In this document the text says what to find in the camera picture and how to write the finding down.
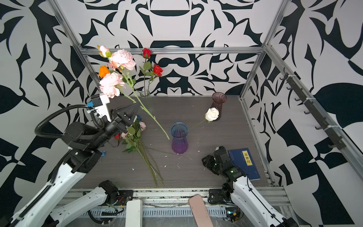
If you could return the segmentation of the bunch of artificial flowers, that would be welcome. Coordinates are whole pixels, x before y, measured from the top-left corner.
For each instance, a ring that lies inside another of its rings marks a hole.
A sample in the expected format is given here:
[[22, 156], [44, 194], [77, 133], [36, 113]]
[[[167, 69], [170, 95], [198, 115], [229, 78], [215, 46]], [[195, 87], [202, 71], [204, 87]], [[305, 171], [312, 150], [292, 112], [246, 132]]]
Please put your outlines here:
[[133, 125], [130, 126], [128, 129], [132, 128], [134, 130], [131, 130], [131, 132], [134, 132], [134, 134], [130, 134], [129, 132], [120, 132], [113, 137], [117, 141], [117, 146], [119, 146], [119, 144], [121, 143], [125, 145], [124, 152], [138, 153], [146, 164], [147, 168], [149, 169], [155, 186], [164, 186], [164, 180], [160, 174], [160, 171], [150, 161], [149, 155], [146, 153], [146, 147], [144, 146], [141, 139], [142, 133], [146, 130], [146, 124], [141, 120], [140, 116], [136, 116]]

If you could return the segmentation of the purple blue glass vase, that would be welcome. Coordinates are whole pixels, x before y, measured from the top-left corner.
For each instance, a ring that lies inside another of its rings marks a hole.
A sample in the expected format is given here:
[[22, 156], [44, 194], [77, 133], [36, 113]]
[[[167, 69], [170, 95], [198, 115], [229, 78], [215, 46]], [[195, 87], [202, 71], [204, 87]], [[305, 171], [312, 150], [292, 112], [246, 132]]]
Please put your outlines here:
[[171, 127], [172, 140], [172, 150], [176, 154], [184, 154], [189, 147], [187, 141], [189, 128], [183, 122], [176, 122]]

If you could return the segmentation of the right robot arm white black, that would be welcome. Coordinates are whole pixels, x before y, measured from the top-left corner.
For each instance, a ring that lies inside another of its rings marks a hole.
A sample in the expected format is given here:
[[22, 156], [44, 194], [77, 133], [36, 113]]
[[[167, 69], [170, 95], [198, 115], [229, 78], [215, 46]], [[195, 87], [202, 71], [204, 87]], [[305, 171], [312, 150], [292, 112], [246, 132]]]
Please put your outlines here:
[[248, 150], [244, 149], [233, 155], [223, 146], [219, 146], [213, 155], [202, 159], [203, 166], [226, 182], [220, 190], [210, 191], [208, 203], [234, 204], [256, 227], [297, 227], [293, 218], [286, 218], [258, 192], [249, 175], [240, 167], [241, 163], [252, 166]]

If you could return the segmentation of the large red artificial rose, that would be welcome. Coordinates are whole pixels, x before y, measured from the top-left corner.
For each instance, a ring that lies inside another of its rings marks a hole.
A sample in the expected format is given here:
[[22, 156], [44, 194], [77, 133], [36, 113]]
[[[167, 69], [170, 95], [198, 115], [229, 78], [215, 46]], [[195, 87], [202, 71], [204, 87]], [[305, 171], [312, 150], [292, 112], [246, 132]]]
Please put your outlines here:
[[152, 94], [152, 90], [150, 88], [151, 83], [156, 78], [161, 77], [162, 73], [163, 73], [163, 69], [160, 66], [158, 66], [157, 64], [155, 64], [149, 70], [147, 70], [146, 75], [149, 76], [147, 90], [148, 90], [149, 94]]

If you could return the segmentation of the white artificial rose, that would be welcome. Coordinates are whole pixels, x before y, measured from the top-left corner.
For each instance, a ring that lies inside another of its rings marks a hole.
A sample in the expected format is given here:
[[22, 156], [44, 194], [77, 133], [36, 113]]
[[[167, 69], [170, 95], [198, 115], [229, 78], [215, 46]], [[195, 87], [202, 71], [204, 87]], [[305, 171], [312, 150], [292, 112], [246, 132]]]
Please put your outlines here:
[[195, 126], [191, 127], [187, 132], [190, 132], [192, 129], [196, 128], [197, 126], [203, 123], [211, 123], [216, 121], [219, 118], [220, 112], [216, 107], [210, 108], [204, 115], [204, 120], [196, 124]]

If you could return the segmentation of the small red artificial rose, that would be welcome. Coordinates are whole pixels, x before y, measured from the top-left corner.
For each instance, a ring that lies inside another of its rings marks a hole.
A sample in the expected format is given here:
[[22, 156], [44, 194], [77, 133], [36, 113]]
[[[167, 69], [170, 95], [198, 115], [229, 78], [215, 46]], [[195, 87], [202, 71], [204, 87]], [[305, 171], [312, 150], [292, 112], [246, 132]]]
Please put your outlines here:
[[147, 92], [149, 91], [149, 89], [146, 87], [146, 76], [149, 76], [149, 82], [148, 82], [148, 86], [150, 86], [150, 80], [154, 78], [154, 73], [153, 73], [153, 68], [151, 66], [151, 62], [149, 61], [150, 57], [151, 57], [151, 51], [147, 48], [144, 48], [142, 50], [142, 56], [145, 60], [144, 65], [141, 67], [140, 66], [140, 71], [143, 74], [143, 81], [144, 81], [144, 87], [143, 87], [143, 96], [146, 97], [147, 96]]

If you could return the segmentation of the orange artificial rose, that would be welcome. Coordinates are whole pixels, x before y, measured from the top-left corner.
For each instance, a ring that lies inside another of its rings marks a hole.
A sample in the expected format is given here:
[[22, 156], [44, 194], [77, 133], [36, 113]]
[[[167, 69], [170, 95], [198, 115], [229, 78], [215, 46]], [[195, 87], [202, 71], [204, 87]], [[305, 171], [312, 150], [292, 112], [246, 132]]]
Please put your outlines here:
[[101, 66], [99, 69], [99, 77], [100, 77], [100, 91], [106, 95], [108, 98], [114, 98], [115, 96], [120, 96], [121, 89], [125, 85], [129, 85], [132, 89], [134, 89], [135, 80], [133, 80], [130, 76], [120, 74], [117, 71], [111, 71], [106, 66]]

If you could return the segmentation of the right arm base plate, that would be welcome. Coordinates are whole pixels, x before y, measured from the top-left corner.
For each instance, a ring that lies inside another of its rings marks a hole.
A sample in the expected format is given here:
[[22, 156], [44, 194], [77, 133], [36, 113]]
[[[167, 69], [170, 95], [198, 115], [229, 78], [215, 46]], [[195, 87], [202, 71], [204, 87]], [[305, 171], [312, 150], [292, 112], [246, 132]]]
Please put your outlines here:
[[231, 200], [231, 193], [233, 190], [227, 188], [209, 189], [208, 203], [212, 205], [234, 204]]

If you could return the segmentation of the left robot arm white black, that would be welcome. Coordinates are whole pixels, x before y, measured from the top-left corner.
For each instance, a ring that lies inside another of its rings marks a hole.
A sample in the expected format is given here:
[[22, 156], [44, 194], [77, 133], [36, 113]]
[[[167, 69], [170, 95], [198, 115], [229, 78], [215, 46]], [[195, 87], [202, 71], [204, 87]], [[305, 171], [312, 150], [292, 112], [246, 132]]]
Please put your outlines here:
[[64, 134], [42, 131], [55, 117], [79, 108], [94, 111], [88, 105], [65, 107], [46, 117], [35, 128], [37, 136], [62, 139], [69, 146], [69, 150], [57, 163], [50, 180], [42, 190], [10, 219], [2, 218], [2, 227], [63, 227], [96, 206], [112, 206], [116, 203], [118, 188], [106, 180], [75, 201], [57, 207], [69, 190], [98, 163], [102, 156], [99, 149], [117, 134], [130, 129], [137, 119], [140, 104], [134, 103], [113, 110], [111, 121], [103, 122], [101, 126], [97, 121], [94, 121], [95, 127], [74, 122], [67, 127]]

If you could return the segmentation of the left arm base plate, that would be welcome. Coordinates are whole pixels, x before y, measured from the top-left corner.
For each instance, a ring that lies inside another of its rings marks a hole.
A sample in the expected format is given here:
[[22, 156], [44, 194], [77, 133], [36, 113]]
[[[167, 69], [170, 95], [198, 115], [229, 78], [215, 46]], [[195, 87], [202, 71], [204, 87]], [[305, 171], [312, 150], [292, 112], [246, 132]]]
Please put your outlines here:
[[112, 204], [115, 206], [125, 206], [128, 201], [133, 200], [133, 190], [119, 190]]

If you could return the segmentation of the pink peony flower spray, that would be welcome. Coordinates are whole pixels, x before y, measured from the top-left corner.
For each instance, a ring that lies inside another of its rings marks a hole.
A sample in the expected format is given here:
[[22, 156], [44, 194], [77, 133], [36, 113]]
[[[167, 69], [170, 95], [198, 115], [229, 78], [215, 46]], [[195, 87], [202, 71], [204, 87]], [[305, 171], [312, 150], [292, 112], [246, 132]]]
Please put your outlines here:
[[[134, 57], [131, 52], [129, 52], [125, 49], [121, 49], [121, 50], [112, 52], [108, 47], [106, 47], [104, 45], [101, 45], [101, 46], [98, 45], [97, 51], [101, 57], [108, 60], [107, 66], [110, 67], [109, 70], [117, 71], [120, 74], [124, 74], [124, 75], [130, 76], [132, 78], [131, 71], [135, 68], [136, 61], [134, 60]], [[138, 91], [135, 89], [135, 85], [133, 86], [134, 89], [132, 89], [129, 85], [125, 85], [121, 89], [122, 93], [120, 95], [125, 96], [126, 98], [131, 100], [133, 103], [140, 103], [141, 109], [154, 120], [154, 122], [160, 127], [162, 132], [166, 135], [167, 139], [170, 139], [167, 132], [162, 127], [162, 125], [158, 122], [156, 117], [145, 108], [144, 104], [142, 103], [142, 101], [140, 99], [140, 96], [137, 94]]]

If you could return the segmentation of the clear glass vase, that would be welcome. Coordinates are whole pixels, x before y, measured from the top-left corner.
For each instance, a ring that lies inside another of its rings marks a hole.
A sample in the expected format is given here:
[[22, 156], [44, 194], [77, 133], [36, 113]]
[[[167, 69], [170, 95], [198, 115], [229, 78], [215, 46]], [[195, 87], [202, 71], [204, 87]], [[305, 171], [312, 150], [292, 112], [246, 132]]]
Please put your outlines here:
[[156, 112], [154, 100], [150, 94], [150, 91], [147, 89], [142, 89], [140, 93], [141, 101], [144, 104], [145, 108], [151, 113], [154, 114]]

